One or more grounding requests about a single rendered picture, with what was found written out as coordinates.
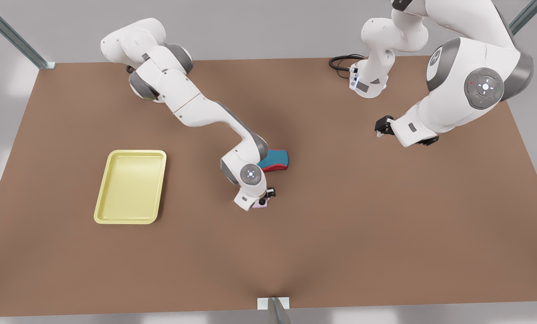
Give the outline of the silver frame post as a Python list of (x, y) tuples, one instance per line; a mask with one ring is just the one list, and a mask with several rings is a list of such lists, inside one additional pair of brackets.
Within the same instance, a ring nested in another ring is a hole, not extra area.
[(509, 23), (509, 30), (516, 35), (537, 14), (537, 0), (530, 0), (527, 5)]
[(17, 50), (20, 51), (38, 69), (54, 69), (55, 62), (46, 61), (18, 32), (11, 27), (0, 15), (0, 34), (7, 39)]
[(257, 309), (266, 310), (266, 324), (293, 324), (287, 310), (289, 297), (261, 297), (257, 299)]

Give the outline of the blue and red stapler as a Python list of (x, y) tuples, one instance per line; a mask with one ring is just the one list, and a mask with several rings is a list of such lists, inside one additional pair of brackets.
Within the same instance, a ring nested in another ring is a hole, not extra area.
[(258, 162), (257, 165), (265, 173), (287, 170), (289, 167), (289, 156), (287, 151), (284, 149), (270, 149), (266, 158)]

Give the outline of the pale yellow rectangular tray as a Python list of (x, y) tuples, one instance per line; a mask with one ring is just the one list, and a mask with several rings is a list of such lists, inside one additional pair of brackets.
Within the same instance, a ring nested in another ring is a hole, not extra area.
[(158, 216), (166, 153), (114, 150), (104, 170), (94, 221), (98, 224), (151, 224)]

